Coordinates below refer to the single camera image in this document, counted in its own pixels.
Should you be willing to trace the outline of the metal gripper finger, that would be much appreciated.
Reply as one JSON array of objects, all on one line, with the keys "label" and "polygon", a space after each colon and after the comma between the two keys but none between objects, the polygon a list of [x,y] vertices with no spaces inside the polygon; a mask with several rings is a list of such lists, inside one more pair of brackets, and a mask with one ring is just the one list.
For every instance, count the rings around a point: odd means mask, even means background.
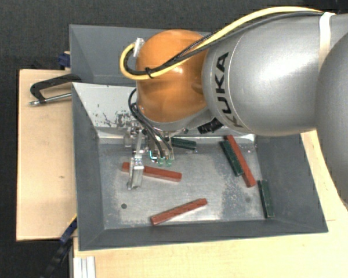
[{"label": "metal gripper finger", "polygon": [[132,188],[138,188],[142,185],[144,164],[141,155],[136,155],[132,163]]},{"label": "metal gripper finger", "polygon": [[126,186],[128,190],[132,190],[135,187],[135,171],[132,165],[129,166],[129,180]]}]

